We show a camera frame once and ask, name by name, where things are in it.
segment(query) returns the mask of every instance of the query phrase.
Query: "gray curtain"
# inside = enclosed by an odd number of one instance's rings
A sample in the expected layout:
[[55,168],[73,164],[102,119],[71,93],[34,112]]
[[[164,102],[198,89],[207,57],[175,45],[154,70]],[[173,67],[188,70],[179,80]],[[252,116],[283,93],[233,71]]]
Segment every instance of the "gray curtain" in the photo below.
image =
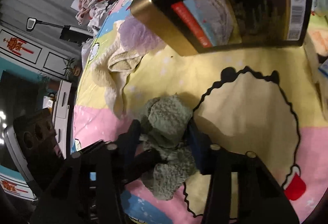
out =
[[33,32],[28,33],[25,28],[28,17],[59,25],[78,26],[75,19],[77,12],[71,9],[72,2],[73,0],[1,0],[1,24],[8,28],[8,25],[14,26],[23,33],[51,45],[54,50],[59,48],[77,54],[80,53],[77,44],[59,39],[61,29],[37,25]]

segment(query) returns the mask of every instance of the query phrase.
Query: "purple fabric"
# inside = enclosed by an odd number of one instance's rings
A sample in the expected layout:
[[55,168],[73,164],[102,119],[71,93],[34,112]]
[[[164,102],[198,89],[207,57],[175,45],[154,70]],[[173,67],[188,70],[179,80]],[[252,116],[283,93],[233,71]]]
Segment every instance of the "purple fabric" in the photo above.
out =
[[136,50],[140,55],[165,45],[162,39],[133,16],[125,18],[118,32],[121,34],[121,44],[124,49]]

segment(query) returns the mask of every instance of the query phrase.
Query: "red label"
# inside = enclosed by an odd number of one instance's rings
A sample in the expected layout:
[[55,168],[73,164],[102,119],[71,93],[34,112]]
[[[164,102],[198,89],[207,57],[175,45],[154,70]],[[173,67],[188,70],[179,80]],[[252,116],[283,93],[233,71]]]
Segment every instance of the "red label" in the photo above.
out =
[[171,5],[171,8],[182,19],[182,21],[188,26],[191,32],[196,36],[198,41],[204,48],[212,47],[211,42],[208,40],[203,29],[197,23],[194,16],[189,12],[183,2],[178,2]]

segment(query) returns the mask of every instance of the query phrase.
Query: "bed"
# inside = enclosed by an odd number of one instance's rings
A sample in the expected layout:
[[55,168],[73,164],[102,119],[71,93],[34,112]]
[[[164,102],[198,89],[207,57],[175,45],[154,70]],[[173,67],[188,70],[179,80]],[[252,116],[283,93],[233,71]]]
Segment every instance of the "bed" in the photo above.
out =
[[[105,88],[94,83],[91,68],[113,44],[116,23],[131,14],[131,2],[117,2],[92,43],[97,47],[83,71],[74,108],[74,150],[101,139],[116,140],[149,99],[176,93],[195,109],[196,123],[212,141],[236,152],[245,147],[257,152],[304,221],[328,187],[328,122],[304,48],[249,48],[190,57],[169,46],[152,51],[128,77],[122,92],[124,114],[117,118],[106,104]],[[320,25],[312,16],[310,26]],[[237,121],[230,123],[231,115]],[[227,136],[217,137],[218,127]],[[126,186],[122,205],[136,223],[200,223],[208,185],[209,177],[196,173],[173,199],[161,201],[137,180]]]

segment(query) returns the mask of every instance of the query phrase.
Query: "black case with holes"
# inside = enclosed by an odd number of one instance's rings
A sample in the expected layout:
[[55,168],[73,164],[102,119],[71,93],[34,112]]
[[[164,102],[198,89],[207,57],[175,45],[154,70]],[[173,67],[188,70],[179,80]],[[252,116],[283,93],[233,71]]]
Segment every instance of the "black case with holes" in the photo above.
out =
[[21,116],[14,120],[13,127],[27,167],[34,178],[34,183],[28,183],[29,187],[33,192],[38,187],[44,191],[64,161],[55,139],[51,114],[45,108],[33,116]]

